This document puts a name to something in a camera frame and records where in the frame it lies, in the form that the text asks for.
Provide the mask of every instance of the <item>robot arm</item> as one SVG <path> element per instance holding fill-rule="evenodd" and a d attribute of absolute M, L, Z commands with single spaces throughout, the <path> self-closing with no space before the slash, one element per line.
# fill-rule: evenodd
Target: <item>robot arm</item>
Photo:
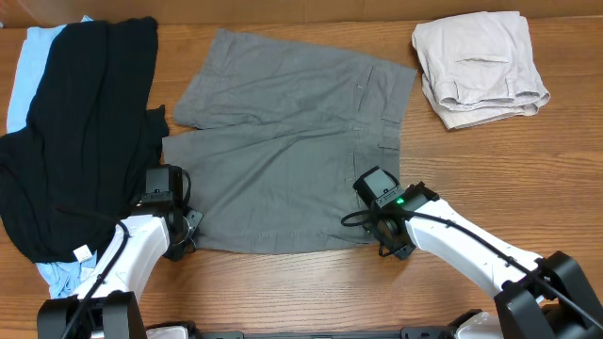
<path fill-rule="evenodd" d="M 494 298 L 499 326 L 495 317 L 475 314 L 433 337 L 603 336 L 603 307 L 578 263 L 564 253 L 543 259 L 513 247 L 460 216 L 423 183 L 402 191 L 398 180 L 378 167 L 360 176 L 353 188 L 368 211 L 344 217 L 342 225 L 363 226 L 381 242 L 381 256 L 406 259 L 419 247 L 445 260 Z M 362 215 L 368 218 L 349 222 Z M 559 304 L 541 309 L 543 299 L 557 299 Z M 414 336 L 412 329 L 405 330 L 402 337 L 413 339 L 425 333 L 420 329 Z"/>
<path fill-rule="evenodd" d="M 538 265 L 535 260 L 542 258 L 536 253 L 518 249 L 487 233 L 456 213 L 443 199 L 427 202 L 416 211 L 456 222 L 512 256 L 517 263 L 529 270 L 536 269 Z M 502 284 L 505 282 L 519 282 L 526 276 L 482 244 L 453 227 L 445 227 L 441 223 L 424 218 L 411 218 L 406 221 L 406 230 L 410 240 L 418 248 L 435 254 L 449 263 L 492 298 L 502 291 Z"/>
<path fill-rule="evenodd" d="M 170 246 L 170 234 L 165 218 L 153 215 L 132 216 L 122 220 L 130 232 L 122 255 L 111 268 L 103 283 L 92 295 L 93 298 L 104 298 L 113 291 L 134 292 L 140 300 L 144 285 L 149 280 L 155 264 L 166 253 Z M 97 277 L 105 270 L 111 258 L 116 254 L 123 240 L 123 230 L 116 227 L 115 234 L 105 253 L 90 273 L 72 293 L 79 299 L 90 291 Z"/>

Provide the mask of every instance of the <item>folded shorts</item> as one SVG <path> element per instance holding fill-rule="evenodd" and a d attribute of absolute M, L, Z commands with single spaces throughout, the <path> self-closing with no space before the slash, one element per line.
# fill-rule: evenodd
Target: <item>folded shorts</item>
<path fill-rule="evenodd" d="M 550 99 L 517 11 L 478 12 L 418 24 L 413 46 L 423 93 L 445 126 L 532 116 Z"/>
<path fill-rule="evenodd" d="M 399 174 L 400 123 L 416 70 L 307 43 L 220 29 L 174 109 L 199 130 L 166 137 L 204 213 L 197 246 L 291 253 L 372 241 L 340 219 L 366 207 L 352 184 Z"/>

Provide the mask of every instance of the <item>light blue clothing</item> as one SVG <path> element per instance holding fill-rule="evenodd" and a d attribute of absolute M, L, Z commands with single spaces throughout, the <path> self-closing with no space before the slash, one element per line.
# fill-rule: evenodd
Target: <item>light blue clothing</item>
<path fill-rule="evenodd" d="M 88 21 L 92 19 L 88 16 L 82 18 L 82 23 Z M 27 39 L 21 48 L 15 84 L 8 103 L 7 131 L 9 133 L 25 127 L 31 100 L 36 95 L 41 77 L 44 75 L 50 46 L 65 26 L 62 24 L 54 28 L 27 28 Z"/>
<path fill-rule="evenodd" d="M 41 276 L 50 285 L 50 298 L 67 298 L 96 267 L 96 252 L 92 257 L 83 262 L 36 264 Z M 88 269 L 88 274 L 82 277 L 82 268 Z"/>

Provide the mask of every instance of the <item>tabletop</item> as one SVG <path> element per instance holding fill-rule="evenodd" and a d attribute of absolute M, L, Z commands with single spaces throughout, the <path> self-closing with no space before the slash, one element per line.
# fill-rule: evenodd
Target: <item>tabletop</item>
<path fill-rule="evenodd" d="M 420 69 L 417 22 L 223 25 L 276 39 L 347 48 Z M 533 117 L 447 131 L 421 92 L 401 131 L 400 180 L 425 182 L 460 214 L 524 250 L 562 250 L 603 296 L 603 18 L 529 20 L 551 101 Z M 172 110 L 204 63 L 217 25 L 161 25 L 149 107 Z M 0 29 L 0 134 L 24 29 Z M 0 338 L 36 338 L 48 286 L 0 227 Z M 146 325 L 194 320 L 203 331 L 395 330 L 446 325 L 494 302 L 430 253 L 381 258 L 376 246 L 305 254 L 201 250 L 161 259 L 141 301 Z"/>

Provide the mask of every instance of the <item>clothing tag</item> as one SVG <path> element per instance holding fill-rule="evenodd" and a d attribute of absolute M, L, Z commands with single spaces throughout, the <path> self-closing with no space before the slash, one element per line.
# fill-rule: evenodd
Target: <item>clothing tag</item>
<path fill-rule="evenodd" d="M 77 261 L 80 263 L 83 263 L 92 257 L 92 253 L 90 253 L 88 245 L 84 245 L 79 249 L 75 249 L 73 251 L 73 254 L 75 254 L 75 258 L 77 258 Z"/>
<path fill-rule="evenodd" d="M 94 268 L 91 268 L 91 267 L 82 267 L 81 270 L 79 271 L 79 281 L 83 282 L 84 280 L 86 280 L 90 276 L 90 273 L 92 273 L 93 270 L 94 270 Z"/>

